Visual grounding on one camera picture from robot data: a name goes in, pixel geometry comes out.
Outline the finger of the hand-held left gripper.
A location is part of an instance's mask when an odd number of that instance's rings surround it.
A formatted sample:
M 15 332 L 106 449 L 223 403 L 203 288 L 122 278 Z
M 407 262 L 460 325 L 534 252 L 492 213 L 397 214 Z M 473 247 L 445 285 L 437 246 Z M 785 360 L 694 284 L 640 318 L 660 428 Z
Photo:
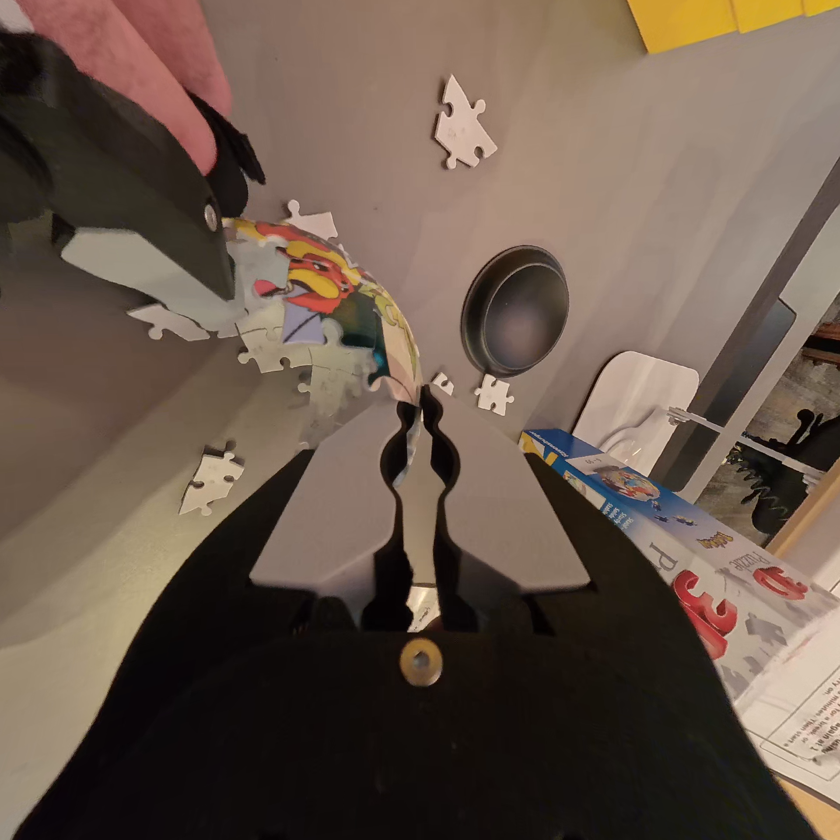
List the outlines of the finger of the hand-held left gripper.
M 66 263 L 140 291 L 190 320 L 234 321 L 238 317 L 238 297 L 222 299 L 140 234 L 79 227 L 59 236 L 56 247 Z

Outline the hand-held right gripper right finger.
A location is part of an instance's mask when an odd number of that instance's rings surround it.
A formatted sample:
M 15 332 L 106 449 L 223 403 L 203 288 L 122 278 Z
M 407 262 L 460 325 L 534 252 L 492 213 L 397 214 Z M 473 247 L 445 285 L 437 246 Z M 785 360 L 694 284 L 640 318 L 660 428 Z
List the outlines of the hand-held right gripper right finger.
M 591 577 L 520 448 L 436 385 L 421 392 L 437 502 L 434 571 L 444 629 L 476 632 L 511 600 Z

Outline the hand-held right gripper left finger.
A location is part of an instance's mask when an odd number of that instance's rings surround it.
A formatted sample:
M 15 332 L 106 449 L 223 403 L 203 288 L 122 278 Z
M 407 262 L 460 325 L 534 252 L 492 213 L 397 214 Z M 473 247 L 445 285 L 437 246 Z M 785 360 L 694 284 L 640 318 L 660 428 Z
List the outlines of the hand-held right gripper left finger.
M 250 580 L 341 601 L 372 631 L 405 631 L 413 569 L 395 483 L 408 467 L 418 408 L 370 405 L 327 437 L 262 549 Z

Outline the assembled white puzzle section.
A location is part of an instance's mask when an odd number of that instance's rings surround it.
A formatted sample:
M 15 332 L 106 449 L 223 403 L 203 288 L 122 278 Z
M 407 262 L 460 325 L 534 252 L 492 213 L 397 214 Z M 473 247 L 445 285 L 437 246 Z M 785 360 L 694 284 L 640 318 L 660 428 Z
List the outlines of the assembled white puzzle section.
M 392 295 L 345 249 L 295 224 L 229 217 L 224 234 L 245 315 L 238 362 L 298 371 L 308 399 L 300 448 L 315 448 L 371 395 L 417 406 L 423 384 L 413 332 Z

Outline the blue puzzle box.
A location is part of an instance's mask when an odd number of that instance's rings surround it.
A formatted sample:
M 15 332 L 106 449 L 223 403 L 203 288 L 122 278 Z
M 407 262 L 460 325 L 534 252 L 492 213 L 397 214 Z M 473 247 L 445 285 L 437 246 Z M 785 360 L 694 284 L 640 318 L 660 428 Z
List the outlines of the blue puzzle box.
M 617 526 L 675 593 L 726 691 L 745 712 L 790 676 L 810 690 L 838 643 L 838 599 L 736 530 L 559 429 L 521 433 Z

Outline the person's left hand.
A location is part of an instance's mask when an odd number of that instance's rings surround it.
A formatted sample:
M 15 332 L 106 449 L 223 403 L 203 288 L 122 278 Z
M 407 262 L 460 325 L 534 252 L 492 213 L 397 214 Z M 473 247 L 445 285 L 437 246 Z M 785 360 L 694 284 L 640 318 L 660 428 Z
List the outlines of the person's left hand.
M 232 93 L 197 1 L 21 1 L 38 35 L 76 67 L 137 103 L 206 175 L 214 134 L 189 94 L 228 118 Z

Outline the white plastic tray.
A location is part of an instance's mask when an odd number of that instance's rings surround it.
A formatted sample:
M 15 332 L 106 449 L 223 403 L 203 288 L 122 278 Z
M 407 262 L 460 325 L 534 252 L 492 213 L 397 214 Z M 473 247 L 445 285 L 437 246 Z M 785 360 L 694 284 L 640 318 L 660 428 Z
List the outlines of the white plastic tray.
M 598 375 L 572 430 L 643 476 L 649 476 L 676 430 L 670 408 L 686 410 L 700 377 L 694 369 L 626 351 Z

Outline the black round bowl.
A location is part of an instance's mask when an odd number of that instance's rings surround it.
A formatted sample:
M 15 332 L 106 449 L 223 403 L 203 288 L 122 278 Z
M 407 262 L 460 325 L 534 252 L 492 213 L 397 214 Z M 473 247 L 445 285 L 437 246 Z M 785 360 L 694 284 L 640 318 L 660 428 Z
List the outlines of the black round bowl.
M 518 245 L 492 257 L 473 279 L 461 311 L 460 337 L 478 371 L 515 377 L 551 354 L 569 312 L 560 262 L 545 248 Z

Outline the dinosaur silhouette picture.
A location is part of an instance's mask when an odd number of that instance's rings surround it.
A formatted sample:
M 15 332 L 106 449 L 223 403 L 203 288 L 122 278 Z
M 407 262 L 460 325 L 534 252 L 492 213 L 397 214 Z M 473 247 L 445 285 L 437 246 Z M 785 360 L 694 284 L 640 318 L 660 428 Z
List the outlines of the dinosaur silhouette picture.
M 745 437 L 826 473 L 839 456 L 839 314 L 836 302 L 794 356 Z M 766 546 L 808 494 L 802 475 L 735 444 L 696 504 Z

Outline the dark grey flat panel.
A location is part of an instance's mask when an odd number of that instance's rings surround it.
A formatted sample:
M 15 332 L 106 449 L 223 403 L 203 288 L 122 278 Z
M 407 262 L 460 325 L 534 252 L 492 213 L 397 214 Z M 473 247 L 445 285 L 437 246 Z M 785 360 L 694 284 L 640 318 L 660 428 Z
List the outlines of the dark grey flat panel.
M 818 317 L 838 296 L 839 162 L 818 181 L 777 164 L 733 211 L 668 335 L 686 340 L 700 383 L 659 457 L 654 478 L 693 501 L 758 412 Z

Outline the printed paper sheet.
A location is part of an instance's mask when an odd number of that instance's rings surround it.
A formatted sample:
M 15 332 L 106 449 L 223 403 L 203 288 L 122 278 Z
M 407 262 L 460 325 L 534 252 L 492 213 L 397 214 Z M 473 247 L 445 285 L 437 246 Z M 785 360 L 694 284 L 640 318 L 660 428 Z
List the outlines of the printed paper sheet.
M 763 682 L 741 722 L 760 747 L 784 759 L 838 765 L 838 624 L 825 625 Z

